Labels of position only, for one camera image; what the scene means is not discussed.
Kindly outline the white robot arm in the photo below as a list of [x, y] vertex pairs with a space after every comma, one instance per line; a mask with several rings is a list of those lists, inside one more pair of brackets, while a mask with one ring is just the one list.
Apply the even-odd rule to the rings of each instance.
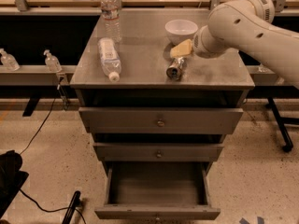
[[220, 4], [192, 39], [170, 50], [170, 56], [195, 53], [210, 58], [238, 49], [299, 89], [299, 34], [272, 24], [272, 0], [236, 0]]

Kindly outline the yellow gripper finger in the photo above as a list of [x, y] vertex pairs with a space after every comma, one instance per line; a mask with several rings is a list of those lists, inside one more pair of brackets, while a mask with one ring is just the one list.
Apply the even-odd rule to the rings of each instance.
[[187, 39], [170, 50], [171, 58], [186, 57], [192, 53], [192, 41]]

